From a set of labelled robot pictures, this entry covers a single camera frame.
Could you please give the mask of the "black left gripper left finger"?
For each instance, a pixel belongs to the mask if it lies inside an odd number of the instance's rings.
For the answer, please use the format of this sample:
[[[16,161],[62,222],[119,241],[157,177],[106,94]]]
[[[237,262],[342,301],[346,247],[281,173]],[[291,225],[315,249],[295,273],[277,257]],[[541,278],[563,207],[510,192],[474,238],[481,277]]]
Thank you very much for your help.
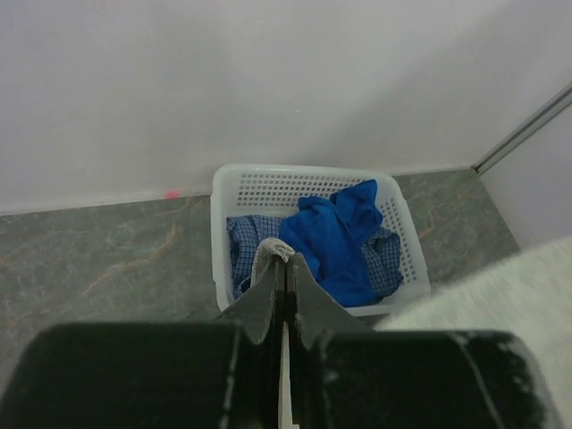
[[[39,333],[4,428],[275,428],[280,267],[212,321],[69,323]]]

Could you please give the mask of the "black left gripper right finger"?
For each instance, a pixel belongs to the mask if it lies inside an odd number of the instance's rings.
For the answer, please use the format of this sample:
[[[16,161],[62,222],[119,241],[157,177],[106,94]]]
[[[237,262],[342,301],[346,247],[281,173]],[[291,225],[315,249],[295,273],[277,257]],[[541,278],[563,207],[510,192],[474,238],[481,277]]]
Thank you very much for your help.
[[[560,428],[532,353],[491,330],[378,332],[286,266],[292,417],[302,428]]]

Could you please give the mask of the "grey cloth napkin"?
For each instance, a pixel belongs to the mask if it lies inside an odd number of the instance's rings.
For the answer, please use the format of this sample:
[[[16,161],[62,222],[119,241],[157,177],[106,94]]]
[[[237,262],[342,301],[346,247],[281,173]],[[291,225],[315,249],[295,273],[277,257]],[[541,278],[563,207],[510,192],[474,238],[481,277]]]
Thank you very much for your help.
[[[289,326],[285,274],[287,264],[293,259],[266,251],[256,261],[257,282],[272,263],[280,267],[277,316],[280,326]],[[408,304],[370,327],[378,332],[442,329],[510,332],[536,360],[563,417],[560,428],[571,425],[570,239],[520,253]]]

